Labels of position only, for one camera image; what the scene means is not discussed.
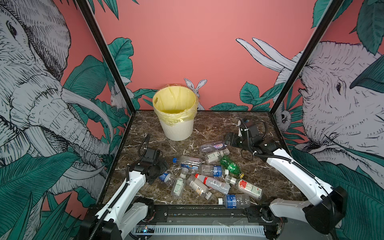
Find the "blue cap pepsi bottle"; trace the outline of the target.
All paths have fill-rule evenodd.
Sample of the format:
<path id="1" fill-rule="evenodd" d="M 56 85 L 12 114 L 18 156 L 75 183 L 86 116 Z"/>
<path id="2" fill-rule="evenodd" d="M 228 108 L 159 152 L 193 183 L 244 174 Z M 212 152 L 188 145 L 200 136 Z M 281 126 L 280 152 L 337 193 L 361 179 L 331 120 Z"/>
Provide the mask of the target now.
<path id="1" fill-rule="evenodd" d="M 175 182 L 175 175 L 172 172 L 164 172 L 162 175 L 159 176 L 159 180 L 168 185 L 173 186 Z"/>

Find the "clear bottle green label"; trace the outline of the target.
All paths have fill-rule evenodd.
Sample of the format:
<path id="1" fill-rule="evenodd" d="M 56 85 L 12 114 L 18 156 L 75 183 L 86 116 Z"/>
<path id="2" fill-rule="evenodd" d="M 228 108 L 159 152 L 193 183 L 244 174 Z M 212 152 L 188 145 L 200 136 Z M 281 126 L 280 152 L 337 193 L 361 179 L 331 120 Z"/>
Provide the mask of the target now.
<path id="1" fill-rule="evenodd" d="M 182 168 L 182 171 L 179 175 L 179 177 L 176 178 L 173 188 L 171 190 L 171 195 L 174 197 L 180 198 L 184 192 L 185 185 L 186 185 L 186 177 L 189 170 L 187 168 Z"/>

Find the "green plastic bottle yellow cap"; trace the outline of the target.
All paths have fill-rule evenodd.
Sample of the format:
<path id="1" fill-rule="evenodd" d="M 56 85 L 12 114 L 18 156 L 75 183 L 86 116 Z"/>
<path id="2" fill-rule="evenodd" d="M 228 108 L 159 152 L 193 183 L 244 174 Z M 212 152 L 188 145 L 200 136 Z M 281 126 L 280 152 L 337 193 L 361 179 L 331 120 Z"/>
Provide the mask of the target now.
<path id="1" fill-rule="evenodd" d="M 240 167 L 233 160 L 231 160 L 229 156 L 223 156 L 220 159 L 220 164 L 231 174 L 241 179 L 244 177 L 244 173 L 241 171 Z"/>

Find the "clear bottle blue cap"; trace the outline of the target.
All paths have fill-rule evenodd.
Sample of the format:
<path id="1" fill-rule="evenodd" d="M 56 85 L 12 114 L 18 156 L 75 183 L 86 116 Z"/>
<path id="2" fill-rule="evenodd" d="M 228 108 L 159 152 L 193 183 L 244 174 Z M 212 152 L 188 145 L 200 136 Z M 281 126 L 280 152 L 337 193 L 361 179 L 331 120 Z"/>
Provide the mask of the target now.
<path id="1" fill-rule="evenodd" d="M 200 158 L 180 156 L 179 158 L 173 158 L 173 164 L 180 165 L 182 168 L 187 168 L 190 170 L 198 170 L 199 167 L 203 164 L 203 161 Z"/>

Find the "bottle red green label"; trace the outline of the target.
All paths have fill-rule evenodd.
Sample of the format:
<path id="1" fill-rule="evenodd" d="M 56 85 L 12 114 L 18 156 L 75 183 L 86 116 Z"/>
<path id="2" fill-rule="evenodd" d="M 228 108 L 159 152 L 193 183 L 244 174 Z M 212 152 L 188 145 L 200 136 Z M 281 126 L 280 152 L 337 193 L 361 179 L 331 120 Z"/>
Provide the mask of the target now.
<path id="1" fill-rule="evenodd" d="M 235 187 L 243 194 L 249 195 L 250 197 L 256 200 L 260 200 L 262 198 L 263 190 L 245 180 L 236 179 L 234 177 L 231 177 L 230 175 L 227 175 L 225 177 L 225 182 Z"/>

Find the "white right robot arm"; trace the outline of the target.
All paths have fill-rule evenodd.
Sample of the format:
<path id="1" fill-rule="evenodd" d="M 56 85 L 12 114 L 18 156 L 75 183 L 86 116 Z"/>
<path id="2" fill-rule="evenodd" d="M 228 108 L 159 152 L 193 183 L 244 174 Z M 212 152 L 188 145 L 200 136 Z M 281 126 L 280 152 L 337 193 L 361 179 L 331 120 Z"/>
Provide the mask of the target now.
<path id="1" fill-rule="evenodd" d="M 278 170 L 306 197 L 306 201 L 273 199 L 264 203 L 261 214 L 265 221 L 290 218 L 308 223 L 317 232 L 334 234 L 336 226 L 346 216 L 348 193 L 342 187 L 332 187 L 294 160 L 272 139 L 249 138 L 227 133 L 225 144 L 250 152 Z"/>

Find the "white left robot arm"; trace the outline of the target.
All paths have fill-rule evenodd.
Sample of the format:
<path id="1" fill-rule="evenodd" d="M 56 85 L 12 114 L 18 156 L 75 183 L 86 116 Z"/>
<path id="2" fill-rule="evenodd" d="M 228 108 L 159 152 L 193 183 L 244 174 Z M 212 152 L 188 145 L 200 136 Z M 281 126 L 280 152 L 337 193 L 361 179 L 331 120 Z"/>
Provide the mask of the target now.
<path id="1" fill-rule="evenodd" d="M 126 167 L 126 178 L 113 197 L 94 215 L 88 215 L 80 226 L 76 240 L 123 240 L 142 220 L 149 219 L 151 202 L 133 203 L 138 191 L 152 184 L 168 168 L 165 159 L 141 158 Z"/>

